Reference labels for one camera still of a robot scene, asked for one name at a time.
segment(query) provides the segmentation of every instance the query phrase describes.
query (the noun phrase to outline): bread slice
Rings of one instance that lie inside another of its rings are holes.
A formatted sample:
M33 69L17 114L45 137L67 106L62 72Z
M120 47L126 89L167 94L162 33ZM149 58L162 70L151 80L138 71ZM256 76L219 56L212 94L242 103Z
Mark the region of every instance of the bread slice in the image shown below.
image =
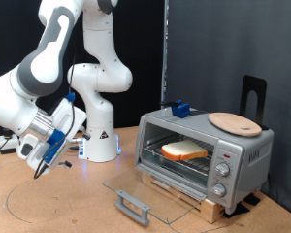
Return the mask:
M208 152L191 140L164 145L161 153L174 161L188 160L196 157L207 157Z

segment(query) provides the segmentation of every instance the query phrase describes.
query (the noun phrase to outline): metal bracket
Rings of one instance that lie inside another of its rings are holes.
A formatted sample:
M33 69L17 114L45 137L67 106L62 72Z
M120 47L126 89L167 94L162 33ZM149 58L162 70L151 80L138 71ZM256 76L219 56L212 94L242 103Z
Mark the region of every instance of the metal bracket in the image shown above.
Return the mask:
M137 200L136 198L132 197L131 195L129 195L128 193L124 192L123 190L118 190L116 192L118 194L118 200L117 202L115 202L115 205L125 214L127 214L128 216L130 216L131 218L133 218L134 220L138 221L139 223L143 224L143 225L148 225L149 224L149 220L147 219L147 212L151 209L150 206L144 204L143 202ZM129 209L128 207L126 207L124 205L124 199L126 199L127 201L131 202L132 204L134 204L135 206L137 206L138 208L140 208L142 210L142 215L138 215L137 213L133 212L131 209Z

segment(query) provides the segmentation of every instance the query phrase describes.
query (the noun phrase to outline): wooden cutting board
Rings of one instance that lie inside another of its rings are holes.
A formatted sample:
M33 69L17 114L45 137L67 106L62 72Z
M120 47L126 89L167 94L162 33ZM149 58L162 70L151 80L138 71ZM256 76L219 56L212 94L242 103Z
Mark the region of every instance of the wooden cutting board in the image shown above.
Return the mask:
M258 136L262 132L262 128L259 125L242 116L213 113L210 114L209 119L212 124L220 129L245 137Z

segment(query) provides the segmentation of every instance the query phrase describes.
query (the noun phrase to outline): table surface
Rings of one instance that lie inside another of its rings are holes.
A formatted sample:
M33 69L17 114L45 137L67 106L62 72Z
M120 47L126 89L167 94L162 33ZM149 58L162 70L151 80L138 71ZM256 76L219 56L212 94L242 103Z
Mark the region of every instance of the table surface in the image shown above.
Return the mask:
M102 182L135 166L138 127L115 129L122 154L106 163L78 159L70 150L63 159L71 169L56 168L33 180L34 171L15 153L0 154L0 233L3 232L291 232L291 214L261 192L249 213L209 224L191 213L168 225L149 216L149 226L119 211L117 195Z

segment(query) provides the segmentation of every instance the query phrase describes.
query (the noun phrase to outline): black curtain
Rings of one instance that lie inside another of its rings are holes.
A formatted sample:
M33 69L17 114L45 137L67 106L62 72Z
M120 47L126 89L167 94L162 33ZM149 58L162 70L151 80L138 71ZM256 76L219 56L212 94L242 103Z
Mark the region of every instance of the black curtain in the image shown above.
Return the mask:
M38 19L41 0L0 0L0 76L16 67L39 44L44 26ZM139 125L140 117L157 110L163 59L164 0L120 0L113 12L114 43L119 59L132 71L133 85L123 93L104 93L114 106L114 126ZM47 111L68 93L67 71L73 63L97 62L83 47L82 16L79 18L63 59L60 88L40 98L37 105ZM77 94L75 105L84 110Z
M167 98L238 114L243 77L266 80L263 124L275 139L262 190L291 212L291 0L169 2Z

